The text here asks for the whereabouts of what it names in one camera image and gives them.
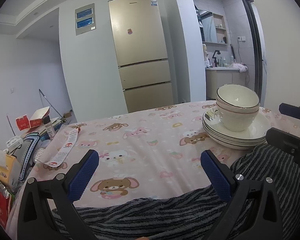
gray striped fabric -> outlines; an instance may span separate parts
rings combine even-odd
[[[273,178],[282,211],[283,239],[289,239],[300,224],[300,171],[292,156],[261,145],[238,159],[231,170],[252,180]],[[239,233],[250,205],[249,200],[229,238]],[[140,198],[123,205],[77,211],[100,240],[134,240],[141,236],[150,240],[195,240],[202,239],[225,206],[209,186],[170,199]],[[70,238],[57,210],[53,210],[53,216],[60,232]]]

refrigerator door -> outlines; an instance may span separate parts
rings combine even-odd
[[[171,83],[126,90],[123,93],[129,113],[173,105]]]
[[[171,81],[168,60],[119,68],[123,89]]]
[[[151,0],[109,1],[118,66],[168,58],[158,6]]]

pink tablecloth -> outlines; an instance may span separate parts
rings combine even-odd
[[[231,165],[247,151],[224,147],[202,128],[202,115],[215,101],[186,103],[123,114],[64,127],[45,150],[41,161],[50,160],[66,141],[69,131],[80,126],[77,143],[58,168],[37,164],[29,177],[52,179],[66,173],[89,149],[99,153],[100,163],[76,207],[107,207],[135,198],[179,196],[210,184],[200,165],[200,155],[211,149]],[[285,116],[263,109],[272,127],[300,137],[300,129]],[[6,231],[16,239],[19,205],[24,186],[15,201]]]

white bowl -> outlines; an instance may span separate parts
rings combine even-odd
[[[228,147],[228,148],[231,148],[231,149],[236,149],[236,150],[249,150],[249,149],[252,149],[254,148],[255,146],[237,146],[237,145],[234,145],[234,144],[230,144],[230,143],[226,143],[224,142],[223,140],[219,140],[217,139],[215,136],[211,135],[208,131],[206,131],[207,134],[209,135],[209,137],[216,141],[217,143],[225,146],[225,147]]]
[[[257,116],[259,110],[255,113],[236,113],[228,111],[217,105],[220,121],[230,131],[241,132],[246,130]]]
[[[221,133],[219,133],[219,132],[217,132],[217,131],[211,129],[211,128],[205,123],[204,119],[202,119],[202,126],[203,126],[203,128],[204,128],[205,130],[209,130],[210,133],[217,135],[218,138],[222,138],[222,139],[226,139],[226,140],[228,140],[228,141],[231,141],[232,144],[237,144],[237,143],[251,143],[251,145],[253,145],[253,144],[257,145],[257,144],[259,144],[260,142],[263,142],[263,141],[266,140],[266,137],[265,137],[265,136],[263,136],[263,137],[261,137],[261,138],[259,138],[259,139],[255,139],[255,140],[253,140],[253,139],[238,139],[238,138],[226,136],[226,135],[224,135],[224,134],[221,134]]]
[[[259,105],[258,95],[251,89],[235,85],[223,85],[217,90],[218,101],[239,108],[254,108]]]
[[[261,141],[258,142],[237,142],[237,141],[232,141],[232,140],[228,140],[222,136],[218,136],[216,133],[214,133],[213,131],[211,131],[205,124],[203,125],[204,130],[206,131],[206,133],[208,133],[209,135],[213,136],[214,138],[223,141],[225,143],[234,145],[234,146],[241,146],[241,147],[254,147],[256,145],[262,144],[266,142],[266,139],[263,138]]]
[[[250,108],[231,106],[231,105],[225,103],[223,100],[221,100],[218,96],[216,99],[216,104],[228,111],[235,112],[235,113],[243,113],[243,114],[251,114],[251,113],[258,112],[259,107],[260,107],[260,104],[256,105],[255,107],[250,107]]]

stacked plates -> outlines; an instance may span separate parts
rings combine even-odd
[[[230,131],[220,121],[216,106],[203,114],[202,125],[211,139],[223,146],[237,150],[247,150],[265,143],[266,132],[271,128],[268,119],[259,112],[247,130]]]

